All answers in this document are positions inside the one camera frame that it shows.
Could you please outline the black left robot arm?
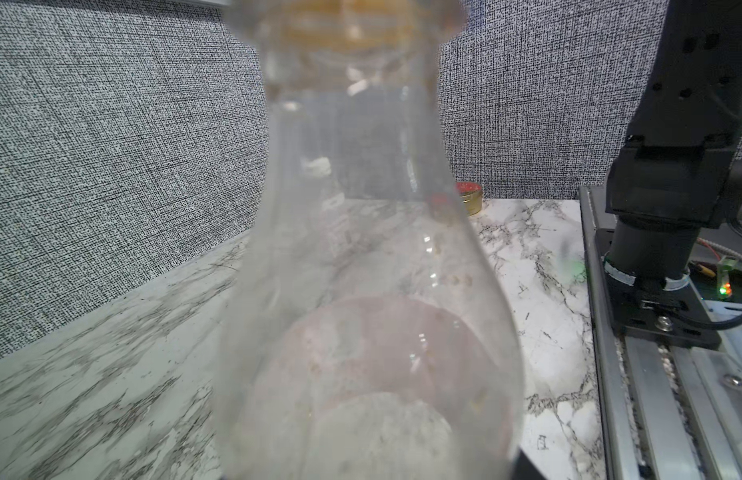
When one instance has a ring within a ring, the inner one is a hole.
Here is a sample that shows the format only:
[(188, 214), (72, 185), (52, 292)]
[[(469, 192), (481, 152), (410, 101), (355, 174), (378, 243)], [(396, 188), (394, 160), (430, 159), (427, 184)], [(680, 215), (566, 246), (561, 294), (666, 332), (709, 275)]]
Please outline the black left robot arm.
[(742, 206), (742, 1), (670, 1), (606, 181), (581, 190), (608, 476), (742, 479), (742, 308), (691, 275)]

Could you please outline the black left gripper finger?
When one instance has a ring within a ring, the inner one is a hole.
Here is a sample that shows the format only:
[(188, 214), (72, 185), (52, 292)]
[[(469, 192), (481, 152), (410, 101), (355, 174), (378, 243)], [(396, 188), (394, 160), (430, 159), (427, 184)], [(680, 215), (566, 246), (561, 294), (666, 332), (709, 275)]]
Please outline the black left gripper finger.
[(545, 476), (535, 466), (535, 464), (528, 458), (528, 456), (521, 451), (516, 459), (512, 476), (512, 480), (545, 480)]

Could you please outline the clear bottle red label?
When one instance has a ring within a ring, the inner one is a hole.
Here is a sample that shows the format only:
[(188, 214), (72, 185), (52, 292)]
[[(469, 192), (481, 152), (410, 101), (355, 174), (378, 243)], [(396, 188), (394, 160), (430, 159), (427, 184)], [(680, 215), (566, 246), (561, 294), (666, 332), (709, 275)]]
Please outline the clear bottle red label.
[(226, 479), (508, 479), (523, 422), (512, 309), (437, 104), (458, 1), (234, 1), (258, 53), (263, 195), (222, 312)]

